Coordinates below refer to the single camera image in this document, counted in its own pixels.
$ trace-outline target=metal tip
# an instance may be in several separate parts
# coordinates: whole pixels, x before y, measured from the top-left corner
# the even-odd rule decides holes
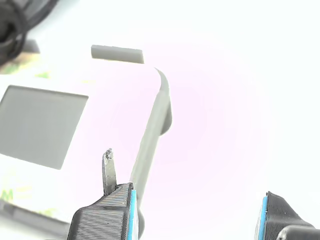
[[[117,188],[114,153],[109,148],[102,157],[102,178],[104,195],[111,194]]]

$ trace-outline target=black cable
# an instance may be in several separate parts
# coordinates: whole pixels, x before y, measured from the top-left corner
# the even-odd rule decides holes
[[[0,0],[0,66],[16,58],[23,50],[27,32],[42,22],[57,5],[48,2],[29,20],[24,11],[34,4],[32,0],[22,8],[14,0]]]
[[[57,3],[58,0],[49,0],[43,8],[33,15],[28,21],[29,30],[41,23],[52,12]]]
[[[0,66],[16,58],[26,41],[28,22],[13,0],[0,2]]]

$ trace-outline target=display screen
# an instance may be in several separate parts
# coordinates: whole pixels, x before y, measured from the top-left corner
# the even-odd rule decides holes
[[[9,86],[0,102],[0,154],[61,169],[87,100]]]

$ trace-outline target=white background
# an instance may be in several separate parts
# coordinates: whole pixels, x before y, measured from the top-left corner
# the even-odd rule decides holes
[[[170,83],[143,240],[253,239],[267,191],[320,228],[318,1],[69,2],[44,54],[139,48]]]

